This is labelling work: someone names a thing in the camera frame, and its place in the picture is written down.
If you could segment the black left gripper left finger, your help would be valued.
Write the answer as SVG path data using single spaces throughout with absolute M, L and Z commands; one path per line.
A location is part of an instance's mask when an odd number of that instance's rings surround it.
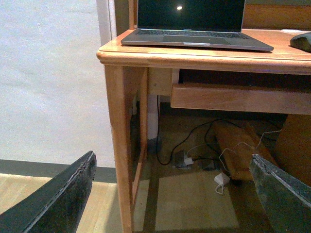
M 89 151 L 0 216 L 2 233 L 74 233 L 77 231 L 96 171 Z

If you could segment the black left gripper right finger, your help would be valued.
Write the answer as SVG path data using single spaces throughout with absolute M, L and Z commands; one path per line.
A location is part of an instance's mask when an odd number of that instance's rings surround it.
M 311 231 L 311 188 L 254 154 L 249 170 L 258 198 L 276 233 Z

